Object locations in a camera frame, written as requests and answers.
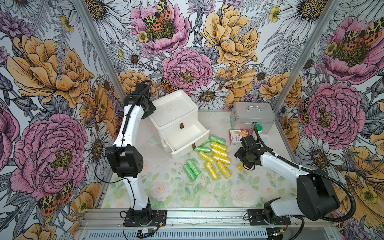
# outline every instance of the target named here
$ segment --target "table surface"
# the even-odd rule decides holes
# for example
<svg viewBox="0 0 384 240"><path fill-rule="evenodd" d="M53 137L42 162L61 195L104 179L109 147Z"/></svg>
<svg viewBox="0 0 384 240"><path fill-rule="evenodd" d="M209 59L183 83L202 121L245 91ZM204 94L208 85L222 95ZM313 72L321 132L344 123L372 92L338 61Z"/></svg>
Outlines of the table surface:
<svg viewBox="0 0 384 240"><path fill-rule="evenodd" d="M253 171L244 169L240 172L236 168L240 160L233 154L240 146L229 146L230 114L229 111L199 112L199 122L210 129L210 134L226 140L231 158L231 164L227 168L232 176L225 179L217 166L214 166L219 175L216 181L211 179L204 167L205 160L198 157L197 152L191 151L182 158L173 160L170 153L163 151L159 140L154 136L155 128L151 121L148 118L141 121L136 148L144 158L142 182L152 208L261 207L264 202L277 197L296 196L295 185L272 170L256 166ZM275 124L268 134L262 134L261 137L268 147L290 159ZM202 172L194 182L183 172L188 159L193 159ZM112 181L118 179L116 174L111 177ZM123 182L110 184L102 208L129 206L130 200Z"/></svg>

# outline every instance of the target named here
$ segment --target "yellow plastic bag roll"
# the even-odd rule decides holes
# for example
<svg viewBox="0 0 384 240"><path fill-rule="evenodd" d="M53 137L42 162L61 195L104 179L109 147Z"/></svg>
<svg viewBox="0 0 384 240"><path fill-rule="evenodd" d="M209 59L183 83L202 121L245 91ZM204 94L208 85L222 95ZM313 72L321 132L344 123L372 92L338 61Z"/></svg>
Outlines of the yellow plastic bag roll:
<svg viewBox="0 0 384 240"><path fill-rule="evenodd" d="M202 159L206 160L207 162L209 162L211 164L213 164L215 162L215 160L212 157L208 156L207 154L205 154L202 151L199 152L199 157L201 157Z"/></svg>
<svg viewBox="0 0 384 240"><path fill-rule="evenodd" d="M216 179L218 179L218 175L214 169L214 167L212 166L212 164L210 164L209 162L206 162L204 164L204 167L205 169L209 172L209 175L211 175L211 178L213 181L215 181Z"/></svg>
<svg viewBox="0 0 384 240"><path fill-rule="evenodd" d="M237 167L237 170L239 170L240 172L244 169L244 166L242 163L237 164L236 167Z"/></svg>
<svg viewBox="0 0 384 240"><path fill-rule="evenodd" d="M227 153L227 152L222 151L222 150L217 149L217 148L212 148L212 151L211 151L211 152L213 152L213 153L215 153L215 154L218 154L218 155L220 155L220 156L223 156L223 157L228 157L228 153Z"/></svg>
<svg viewBox="0 0 384 240"><path fill-rule="evenodd" d="M229 165L231 163L231 159L229 159L227 157L220 156L218 154L214 154L214 159L216 161L221 161L222 163L224 163L226 165Z"/></svg>
<svg viewBox="0 0 384 240"><path fill-rule="evenodd" d="M211 143L211 147L212 148L217 148L217 149L222 150L222 151L227 151L227 146L221 145L221 144L219 144L217 142L212 142Z"/></svg>
<svg viewBox="0 0 384 240"><path fill-rule="evenodd" d="M225 179L228 179L230 176L232 176L231 172L228 170L226 166L224 166L222 162L218 161L216 164L217 164L217 167L220 169L221 173L223 174L223 176L225 177Z"/></svg>

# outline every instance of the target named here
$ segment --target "bandage box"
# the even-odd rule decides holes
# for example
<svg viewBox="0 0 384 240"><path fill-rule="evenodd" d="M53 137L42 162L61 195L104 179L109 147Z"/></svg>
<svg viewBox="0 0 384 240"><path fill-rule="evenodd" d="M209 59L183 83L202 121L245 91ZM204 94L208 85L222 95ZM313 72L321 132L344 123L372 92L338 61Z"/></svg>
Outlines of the bandage box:
<svg viewBox="0 0 384 240"><path fill-rule="evenodd" d="M229 143L230 145L241 145L240 139L249 135L250 132L247 129L229 130Z"/></svg>

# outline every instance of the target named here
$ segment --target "open drawer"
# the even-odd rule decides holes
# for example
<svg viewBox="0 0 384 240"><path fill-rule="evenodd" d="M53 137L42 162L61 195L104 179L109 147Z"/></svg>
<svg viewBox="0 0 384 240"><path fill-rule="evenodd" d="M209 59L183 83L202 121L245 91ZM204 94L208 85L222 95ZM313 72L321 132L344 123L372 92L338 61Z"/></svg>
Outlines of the open drawer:
<svg viewBox="0 0 384 240"><path fill-rule="evenodd" d="M164 141L171 148L172 158L176 160L208 140L208 136L209 130L205 129L201 123L195 122Z"/></svg>

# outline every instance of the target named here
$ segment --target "case handle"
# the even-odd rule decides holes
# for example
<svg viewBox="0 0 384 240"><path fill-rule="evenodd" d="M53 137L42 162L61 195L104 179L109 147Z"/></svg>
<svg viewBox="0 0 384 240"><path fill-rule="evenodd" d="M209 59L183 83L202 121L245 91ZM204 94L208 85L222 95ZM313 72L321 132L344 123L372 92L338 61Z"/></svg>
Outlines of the case handle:
<svg viewBox="0 0 384 240"><path fill-rule="evenodd" d="M247 111L249 111L251 108L259 109L259 111L262 110L259 106L249 105L249 106L247 107Z"/></svg>

